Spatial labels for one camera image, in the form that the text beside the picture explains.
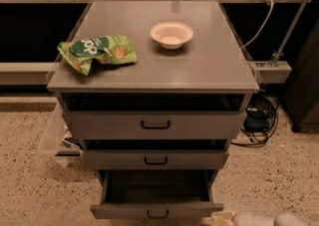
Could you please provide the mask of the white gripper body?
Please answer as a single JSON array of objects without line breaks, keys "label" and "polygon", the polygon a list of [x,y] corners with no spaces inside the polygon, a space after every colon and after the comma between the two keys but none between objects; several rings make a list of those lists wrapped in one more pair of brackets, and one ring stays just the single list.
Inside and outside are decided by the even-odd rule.
[{"label": "white gripper body", "polygon": [[274,219],[248,212],[241,212],[234,215],[233,226],[274,226]]}]

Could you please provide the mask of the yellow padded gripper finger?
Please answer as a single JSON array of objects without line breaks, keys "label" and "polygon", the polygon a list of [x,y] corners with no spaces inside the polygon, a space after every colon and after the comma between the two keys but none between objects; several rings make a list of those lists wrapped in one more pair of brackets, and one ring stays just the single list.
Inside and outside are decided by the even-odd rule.
[{"label": "yellow padded gripper finger", "polygon": [[212,224],[214,226],[234,226],[234,211],[218,211],[211,214]]}]

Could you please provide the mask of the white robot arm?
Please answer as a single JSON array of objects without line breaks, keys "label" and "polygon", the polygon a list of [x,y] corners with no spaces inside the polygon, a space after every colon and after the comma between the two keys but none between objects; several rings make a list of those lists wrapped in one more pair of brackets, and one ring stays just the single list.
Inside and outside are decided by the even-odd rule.
[{"label": "white robot arm", "polygon": [[250,212],[222,211],[213,212],[211,220],[214,226],[307,226],[298,217],[287,213],[272,218]]}]

